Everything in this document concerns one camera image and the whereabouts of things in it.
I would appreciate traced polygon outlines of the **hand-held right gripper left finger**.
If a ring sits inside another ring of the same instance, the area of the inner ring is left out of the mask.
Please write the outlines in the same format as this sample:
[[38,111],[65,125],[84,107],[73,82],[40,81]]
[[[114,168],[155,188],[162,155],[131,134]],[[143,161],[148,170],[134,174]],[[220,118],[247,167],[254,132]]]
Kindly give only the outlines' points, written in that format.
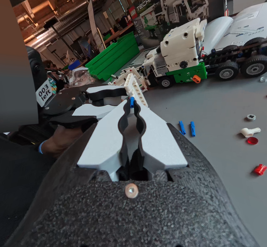
[[124,100],[98,121],[77,162],[78,167],[106,171],[113,182],[119,181],[117,171],[124,163],[120,157],[123,132],[119,130],[119,121],[127,118],[129,112],[130,100]]

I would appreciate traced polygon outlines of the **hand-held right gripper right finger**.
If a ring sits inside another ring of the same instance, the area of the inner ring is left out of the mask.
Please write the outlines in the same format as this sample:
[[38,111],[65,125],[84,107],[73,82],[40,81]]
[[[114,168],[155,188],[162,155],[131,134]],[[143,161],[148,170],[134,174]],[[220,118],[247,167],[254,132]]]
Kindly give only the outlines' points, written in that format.
[[134,102],[138,139],[138,166],[149,173],[180,169],[188,166],[174,135],[167,122],[144,106],[140,101]]

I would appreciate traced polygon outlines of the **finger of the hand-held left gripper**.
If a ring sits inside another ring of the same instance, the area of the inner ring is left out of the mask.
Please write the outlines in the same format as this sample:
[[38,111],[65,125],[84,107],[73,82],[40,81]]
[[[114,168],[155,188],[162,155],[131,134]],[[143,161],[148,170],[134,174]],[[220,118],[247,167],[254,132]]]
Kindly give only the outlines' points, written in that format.
[[94,106],[92,104],[84,104],[77,108],[72,116],[95,116],[100,122],[118,121],[120,119],[120,109],[112,105]]
[[94,106],[117,106],[122,102],[123,98],[127,97],[125,88],[116,85],[89,87],[86,92],[90,103]]

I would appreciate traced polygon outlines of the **white lego panel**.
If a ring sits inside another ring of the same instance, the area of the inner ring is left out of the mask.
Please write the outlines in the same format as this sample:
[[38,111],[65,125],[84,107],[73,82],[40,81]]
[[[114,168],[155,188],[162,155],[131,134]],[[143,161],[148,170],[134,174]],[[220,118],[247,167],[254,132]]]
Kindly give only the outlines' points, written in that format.
[[124,88],[126,90],[126,94],[129,97],[133,97],[135,101],[141,103],[142,105],[148,108],[148,104],[133,73],[128,74],[124,83]]

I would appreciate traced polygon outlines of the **person's left forearm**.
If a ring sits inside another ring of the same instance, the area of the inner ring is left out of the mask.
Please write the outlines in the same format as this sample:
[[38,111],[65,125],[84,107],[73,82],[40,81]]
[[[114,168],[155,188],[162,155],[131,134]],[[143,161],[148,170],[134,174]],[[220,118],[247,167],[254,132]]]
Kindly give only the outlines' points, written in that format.
[[0,139],[0,246],[19,226],[56,161],[39,153],[38,147]]

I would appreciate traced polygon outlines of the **white lego connector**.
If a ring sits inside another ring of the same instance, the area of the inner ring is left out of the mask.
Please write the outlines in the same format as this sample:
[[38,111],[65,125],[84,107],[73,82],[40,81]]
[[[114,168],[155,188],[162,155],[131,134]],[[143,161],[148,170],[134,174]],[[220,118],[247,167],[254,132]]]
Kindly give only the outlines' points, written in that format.
[[248,128],[243,128],[240,130],[240,133],[245,137],[245,138],[250,138],[253,137],[254,134],[260,133],[261,129],[260,128],[253,128],[253,129],[248,129]]

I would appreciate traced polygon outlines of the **white and green lego truck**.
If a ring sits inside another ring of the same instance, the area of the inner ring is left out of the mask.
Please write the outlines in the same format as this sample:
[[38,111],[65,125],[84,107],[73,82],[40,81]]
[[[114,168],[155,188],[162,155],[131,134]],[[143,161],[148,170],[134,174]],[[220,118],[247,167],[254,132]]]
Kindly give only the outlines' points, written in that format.
[[151,50],[142,64],[148,86],[170,88],[175,83],[200,83],[213,75],[220,81],[233,80],[241,73],[246,78],[262,76],[267,70],[266,39],[254,38],[243,46],[215,46],[232,24],[229,17],[207,24],[197,18],[171,29],[160,45]]

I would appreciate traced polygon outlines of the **lego set box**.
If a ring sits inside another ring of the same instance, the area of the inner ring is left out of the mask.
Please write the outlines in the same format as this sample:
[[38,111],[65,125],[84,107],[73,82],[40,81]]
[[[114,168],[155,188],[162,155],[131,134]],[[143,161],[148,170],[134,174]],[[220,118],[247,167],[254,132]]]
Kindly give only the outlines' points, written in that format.
[[129,14],[144,49],[159,45],[173,28],[196,18],[208,22],[233,13],[233,0],[142,0],[129,7]]

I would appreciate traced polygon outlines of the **red lego peg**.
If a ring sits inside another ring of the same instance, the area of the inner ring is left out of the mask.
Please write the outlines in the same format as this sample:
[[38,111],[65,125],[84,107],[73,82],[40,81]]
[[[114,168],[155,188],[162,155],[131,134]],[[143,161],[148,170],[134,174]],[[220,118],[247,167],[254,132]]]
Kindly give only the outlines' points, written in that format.
[[267,170],[267,166],[263,164],[259,164],[253,170],[253,173],[259,176],[264,175],[265,171]]

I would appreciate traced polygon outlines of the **person's left hand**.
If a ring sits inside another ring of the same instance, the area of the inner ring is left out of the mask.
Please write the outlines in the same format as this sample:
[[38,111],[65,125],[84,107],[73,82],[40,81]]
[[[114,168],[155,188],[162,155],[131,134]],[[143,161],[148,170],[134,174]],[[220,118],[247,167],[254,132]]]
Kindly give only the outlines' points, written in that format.
[[54,134],[43,144],[43,154],[59,158],[82,134],[81,127],[68,129],[58,125]]

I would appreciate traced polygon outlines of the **clear plastic bag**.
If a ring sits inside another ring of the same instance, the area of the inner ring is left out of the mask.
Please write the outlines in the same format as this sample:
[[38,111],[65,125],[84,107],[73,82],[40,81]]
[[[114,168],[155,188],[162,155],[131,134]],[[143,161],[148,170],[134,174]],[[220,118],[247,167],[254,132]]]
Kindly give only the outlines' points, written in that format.
[[70,87],[92,84],[92,78],[85,67],[79,67],[70,71],[68,78]]

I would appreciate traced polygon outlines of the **green plastic bin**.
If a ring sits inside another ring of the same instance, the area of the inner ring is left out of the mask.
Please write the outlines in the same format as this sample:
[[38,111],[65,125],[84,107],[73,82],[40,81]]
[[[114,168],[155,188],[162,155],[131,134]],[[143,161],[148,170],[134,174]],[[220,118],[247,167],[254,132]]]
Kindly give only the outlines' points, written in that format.
[[138,53],[139,48],[134,33],[130,32],[119,38],[116,43],[112,43],[85,67],[93,78],[107,81]]

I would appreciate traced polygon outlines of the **printed paper sheet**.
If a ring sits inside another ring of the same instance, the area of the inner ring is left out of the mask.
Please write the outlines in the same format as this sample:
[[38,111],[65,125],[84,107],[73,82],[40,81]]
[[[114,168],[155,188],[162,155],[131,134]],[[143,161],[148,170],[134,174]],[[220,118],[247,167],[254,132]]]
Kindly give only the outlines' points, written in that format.
[[138,66],[138,65],[142,65],[143,64],[143,62],[145,61],[145,59],[146,59],[146,56],[148,55],[148,53],[150,52],[150,51],[154,51],[156,48],[157,48],[158,46],[156,46],[156,47],[153,47],[153,48],[148,48],[148,49],[146,49],[146,50],[144,50],[142,53],[140,53],[130,64],[129,64],[129,66]]

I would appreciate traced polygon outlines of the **white standing board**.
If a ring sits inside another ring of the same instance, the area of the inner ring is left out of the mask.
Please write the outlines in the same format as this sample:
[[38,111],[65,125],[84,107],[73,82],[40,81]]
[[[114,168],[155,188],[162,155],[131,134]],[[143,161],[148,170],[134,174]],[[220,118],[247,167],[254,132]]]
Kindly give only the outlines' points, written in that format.
[[101,53],[102,51],[105,50],[105,44],[103,43],[102,37],[100,36],[99,29],[96,27],[92,0],[88,0],[88,1],[89,1],[88,15],[89,15],[90,28],[91,28],[96,46],[98,48],[98,51]]

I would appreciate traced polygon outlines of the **open instruction booklet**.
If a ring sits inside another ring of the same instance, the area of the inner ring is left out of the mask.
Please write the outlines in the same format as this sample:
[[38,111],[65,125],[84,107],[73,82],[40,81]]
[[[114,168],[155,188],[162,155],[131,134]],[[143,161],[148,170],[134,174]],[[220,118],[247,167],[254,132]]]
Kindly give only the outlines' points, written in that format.
[[242,46],[254,38],[267,36],[267,2],[243,9],[234,17],[223,16],[205,28],[203,54],[220,51],[229,45]]

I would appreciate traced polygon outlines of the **white lego frame assembly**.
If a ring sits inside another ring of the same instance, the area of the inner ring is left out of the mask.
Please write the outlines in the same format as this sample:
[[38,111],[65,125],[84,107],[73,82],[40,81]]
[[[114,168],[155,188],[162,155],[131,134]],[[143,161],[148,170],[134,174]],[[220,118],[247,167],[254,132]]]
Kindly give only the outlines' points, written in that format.
[[120,73],[119,76],[115,76],[115,79],[110,81],[108,85],[116,85],[116,86],[124,86],[126,78],[128,75],[132,73],[133,76],[136,79],[137,84],[139,85],[140,89],[142,92],[145,92],[148,90],[147,82],[146,82],[146,77],[143,75],[139,74],[138,69],[136,70],[134,67],[129,67],[126,69],[123,69],[122,72]]

